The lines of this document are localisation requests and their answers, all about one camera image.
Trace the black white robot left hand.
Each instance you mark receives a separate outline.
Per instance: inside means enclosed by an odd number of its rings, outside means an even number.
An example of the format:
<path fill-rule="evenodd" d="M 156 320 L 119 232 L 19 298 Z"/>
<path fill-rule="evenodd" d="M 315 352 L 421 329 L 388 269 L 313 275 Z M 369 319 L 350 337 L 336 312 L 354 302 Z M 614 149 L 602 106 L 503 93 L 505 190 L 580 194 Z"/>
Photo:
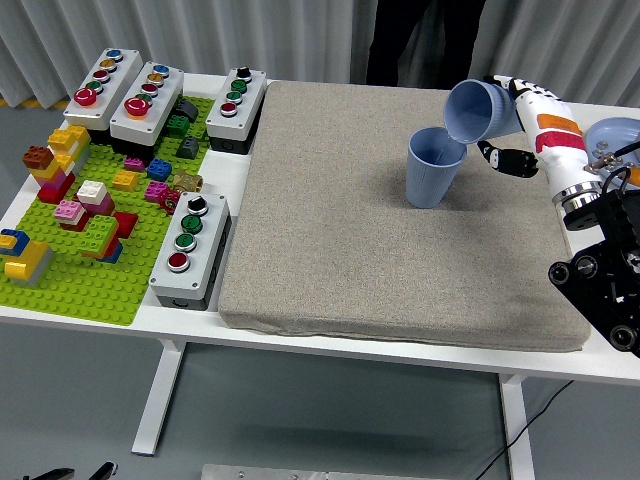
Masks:
<path fill-rule="evenodd" d="M 106 480 L 115 476 L 118 471 L 118 464 L 112 461 L 104 462 L 90 477 L 90 480 Z M 73 479 L 76 470 L 71 467 L 58 467 L 46 471 L 34 477 L 34 480 L 61 480 Z"/>

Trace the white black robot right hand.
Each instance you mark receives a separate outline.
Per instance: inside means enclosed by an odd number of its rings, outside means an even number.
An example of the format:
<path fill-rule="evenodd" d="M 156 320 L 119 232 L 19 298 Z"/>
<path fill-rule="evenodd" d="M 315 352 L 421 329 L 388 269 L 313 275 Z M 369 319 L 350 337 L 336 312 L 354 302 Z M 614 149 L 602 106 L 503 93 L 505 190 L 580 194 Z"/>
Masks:
<path fill-rule="evenodd" d="M 588 155 L 582 131 L 568 104 L 527 80 L 504 75 L 485 80 L 509 93 L 530 148 L 528 152 L 499 149 L 480 141 L 478 148 L 494 170 L 519 178 L 531 178 L 542 171 L 551 197 L 587 183 L 600 184 L 599 176 L 585 169 Z"/>

